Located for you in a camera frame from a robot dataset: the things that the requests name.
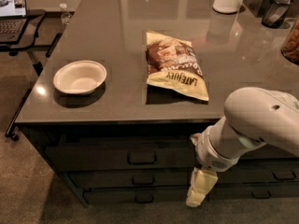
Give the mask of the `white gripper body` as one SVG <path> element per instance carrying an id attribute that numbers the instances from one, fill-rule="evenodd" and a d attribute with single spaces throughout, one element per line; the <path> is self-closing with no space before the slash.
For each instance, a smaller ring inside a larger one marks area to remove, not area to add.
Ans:
<path id="1" fill-rule="evenodd" d="M 202 167 L 207 170 L 216 173 L 225 172 L 237 164 L 238 158 L 225 158 L 212 146 L 209 137 L 211 129 L 212 127 L 208 126 L 202 133 L 200 133 L 200 144 L 195 147 L 196 159 Z"/>

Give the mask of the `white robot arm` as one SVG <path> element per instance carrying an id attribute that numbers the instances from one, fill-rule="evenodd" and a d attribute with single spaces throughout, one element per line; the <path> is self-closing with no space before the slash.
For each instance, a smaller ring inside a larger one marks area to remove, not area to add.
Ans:
<path id="1" fill-rule="evenodd" d="M 245 87 L 224 102 L 224 116 L 190 136 L 201 166 L 192 171 L 186 204 L 199 206 L 218 181 L 218 173 L 244 154 L 271 145 L 299 155 L 298 99 L 282 91 Z"/>

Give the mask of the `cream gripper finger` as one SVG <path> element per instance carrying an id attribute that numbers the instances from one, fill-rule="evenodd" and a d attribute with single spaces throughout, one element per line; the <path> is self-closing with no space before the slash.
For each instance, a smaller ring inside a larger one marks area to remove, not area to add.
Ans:
<path id="1" fill-rule="evenodd" d="M 198 207 L 218 181 L 216 172 L 194 168 L 187 192 L 186 204 Z"/>
<path id="2" fill-rule="evenodd" d="M 200 144 L 200 137 L 201 137 L 200 133 L 194 133 L 190 136 L 190 140 L 196 147 Z"/>

